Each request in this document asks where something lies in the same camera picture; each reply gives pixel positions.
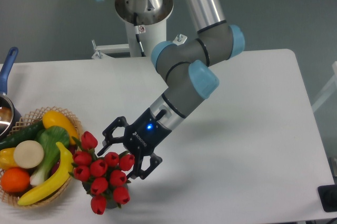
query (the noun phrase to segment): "artificial vegetable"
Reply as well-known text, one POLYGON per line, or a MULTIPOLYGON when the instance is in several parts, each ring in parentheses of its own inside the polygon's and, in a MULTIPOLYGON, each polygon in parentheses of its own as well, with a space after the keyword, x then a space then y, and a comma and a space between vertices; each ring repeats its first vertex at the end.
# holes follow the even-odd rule
POLYGON ((61 142, 69 147, 69 135, 59 126, 52 126, 44 131, 37 139, 44 150, 44 158, 31 175, 31 185, 38 186, 47 180, 49 172, 60 158, 60 151, 55 147, 56 142, 61 142))
POLYGON ((69 172, 73 170, 73 155, 61 142, 57 142, 56 145, 61 153, 60 167, 45 182, 23 194, 17 202, 18 205, 28 206, 48 197, 70 177, 69 172))
POLYGON ((67 130, 70 138, 70 144, 71 145, 76 144, 75 141, 73 140, 73 137, 78 139, 78 133, 76 131, 76 128, 63 113, 54 110, 48 111, 43 115, 42 121, 43 126, 46 129, 56 125, 67 130))
POLYGON ((36 141, 23 141, 14 150, 14 160, 17 165, 24 169, 38 166, 44 157, 44 150, 36 141))
POLYGON ((15 148, 0 150, 0 169, 9 170, 18 167, 14 160, 14 150, 15 148))
POLYGON ((42 120, 16 131, 0 141, 0 150, 14 148, 23 141, 35 139, 41 129, 44 129, 42 120))

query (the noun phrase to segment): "white table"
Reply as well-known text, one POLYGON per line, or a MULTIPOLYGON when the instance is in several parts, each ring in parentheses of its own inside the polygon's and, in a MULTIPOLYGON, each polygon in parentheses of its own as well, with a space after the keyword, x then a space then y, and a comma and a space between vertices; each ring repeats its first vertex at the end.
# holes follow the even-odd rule
MULTIPOLYGON (((317 187, 333 179, 293 52, 244 52, 211 70, 219 88, 156 148, 163 163, 146 180, 131 183, 131 201, 122 210, 93 214, 90 196, 73 181, 43 209, 0 203, 1 223, 241 224, 337 217, 324 212, 319 200, 317 187)), ((148 58, 126 58, 17 63, 8 96, 22 114, 68 108, 102 140, 117 116, 132 123, 165 89, 148 58)))

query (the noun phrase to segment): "leafy vegetable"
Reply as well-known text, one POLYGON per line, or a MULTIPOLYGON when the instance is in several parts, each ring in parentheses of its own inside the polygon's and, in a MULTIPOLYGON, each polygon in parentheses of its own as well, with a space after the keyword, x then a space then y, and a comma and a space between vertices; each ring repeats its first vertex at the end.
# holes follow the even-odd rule
POLYGON ((61 142, 66 148, 68 148, 69 134, 65 129, 59 126, 52 126, 40 135, 37 142, 42 145, 44 158, 31 175, 32 186, 37 186, 47 180, 52 167, 60 159, 60 151, 56 147, 56 143, 61 142))

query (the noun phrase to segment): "woven basket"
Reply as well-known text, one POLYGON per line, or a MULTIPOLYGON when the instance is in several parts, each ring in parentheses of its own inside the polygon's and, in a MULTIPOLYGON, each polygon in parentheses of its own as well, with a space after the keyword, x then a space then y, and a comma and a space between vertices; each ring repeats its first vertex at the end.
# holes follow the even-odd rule
MULTIPOLYGON (((62 109, 62 108, 57 108, 57 107, 46 107, 46 108, 41 108, 41 109, 36 109, 34 112, 30 112, 26 114, 23 118, 20 118, 20 121, 15 124, 14 127, 12 127, 12 130, 9 132, 9 134, 12 134, 32 123, 35 123, 39 120, 42 119, 43 114, 45 114, 47 111, 54 110, 63 113, 70 121, 71 123, 75 126, 78 135, 81 138, 81 135, 83 134, 83 128, 81 125, 81 122, 78 120, 78 118, 68 109, 62 109)), ((4 174, 4 170, 0 169, 0 179, 2 175, 4 174)), ((19 207, 23 209, 32 209, 32 208, 37 208, 37 207, 42 207, 47 205, 48 203, 52 202, 54 199, 56 199, 69 185, 71 181, 71 177, 67 179, 67 181, 50 197, 39 201, 35 204, 29 205, 29 206, 19 206, 17 204, 19 197, 12 196, 5 192, 2 187, 0 186, 0 199, 4 203, 8 203, 9 205, 13 207, 19 207)))

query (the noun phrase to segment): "yellow banana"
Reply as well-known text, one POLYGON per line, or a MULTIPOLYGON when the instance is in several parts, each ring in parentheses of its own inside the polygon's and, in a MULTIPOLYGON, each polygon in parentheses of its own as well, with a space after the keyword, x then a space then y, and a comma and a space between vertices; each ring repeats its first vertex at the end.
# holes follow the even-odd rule
POLYGON ((57 171, 45 182, 23 194, 17 202, 18 205, 28 206, 48 197, 60 188, 69 178, 69 172, 73 171, 73 155, 61 142, 57 142, 56 145, 61 153, 60 166, 57 171))

